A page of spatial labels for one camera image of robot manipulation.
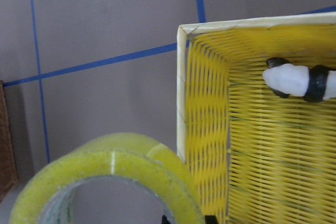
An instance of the brown cardboard box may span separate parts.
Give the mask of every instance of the brown cardboard box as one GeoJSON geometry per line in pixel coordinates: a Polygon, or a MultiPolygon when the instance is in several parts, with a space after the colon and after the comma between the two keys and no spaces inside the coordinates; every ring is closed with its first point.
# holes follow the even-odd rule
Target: brown cardboard box
{"type": "Polygon", "coordinates": [[[5,93],[0,81],[0,202],[17,183],[5,93]]]}

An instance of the tape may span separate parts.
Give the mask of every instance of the tape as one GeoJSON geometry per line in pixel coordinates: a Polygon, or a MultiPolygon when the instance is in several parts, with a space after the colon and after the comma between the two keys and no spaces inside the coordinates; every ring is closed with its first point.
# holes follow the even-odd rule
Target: tape
{"type": "Polygon", "coordinates": [[[18,196],[10,224],[74,224],[76,187],[122,178],[159,197],[171,223],[204,224],[198,192],[184,163],[165,145],[134,133],[93,140],[42,169],[18,196]]]}

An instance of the gray surface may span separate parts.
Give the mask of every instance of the gray surface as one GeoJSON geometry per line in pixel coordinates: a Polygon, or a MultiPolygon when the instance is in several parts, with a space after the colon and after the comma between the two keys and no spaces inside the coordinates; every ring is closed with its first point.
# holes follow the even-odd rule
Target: gray surface
{"type": "MultiPolygon", "coordinates": [[[[41,73],[171,44],[179,24],[198,22],[195,0],[34,1],[41,73]]],[[[204,0],[204,5],[207,21],[215,21],[298,14],[335,2],[204,0]]],[[[0,0],[0,26],[1,79],[37,75],[30,0],[0,0]]],[[[176,150],[175,55],[171,51],[44,79],[51,160],[92,138],[122,131],[146,134],[176,150]]],[[[21,184],[0,205],[0,223],[8,222],[17,194],[47,163],[38,81],[5,91],[21,184]]],[[[158,215],[157,202],[134,188],[111,185],[112,193],[108,185],[92,188],[95,184],[78,191],[80,223],[144,223],[139,213],[158,215]],[[123,204],[115,204],[114,197],[123,204]]],[[[157,217],[146,220],[160,223],[157,217]]]]}

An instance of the stuffed panda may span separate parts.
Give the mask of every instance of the stuffed panda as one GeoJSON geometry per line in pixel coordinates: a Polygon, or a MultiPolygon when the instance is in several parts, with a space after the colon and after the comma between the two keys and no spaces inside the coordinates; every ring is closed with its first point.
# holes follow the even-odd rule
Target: stuffed panda
{"type": "Polygon", "coordinates": [[[336,71],[332,68],[318,65],[309,69],[278,57],[269,58],[266,63],[263,79],[281,98],[292,94],[307,102],[322,102],[336,97],[336,71]]]}

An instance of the yellow basket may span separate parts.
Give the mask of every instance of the yellow basket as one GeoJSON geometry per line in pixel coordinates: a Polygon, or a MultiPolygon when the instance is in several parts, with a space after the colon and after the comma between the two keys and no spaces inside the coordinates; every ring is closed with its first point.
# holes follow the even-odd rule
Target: yellow basket
{"type": "Polygon", "coordinates": [[[270,57],[336,68],[335,23],[324,13],[179,27],[177,152],[205,215],[336,222],[336,99],[282,99],[262,79],[270,57]]]}

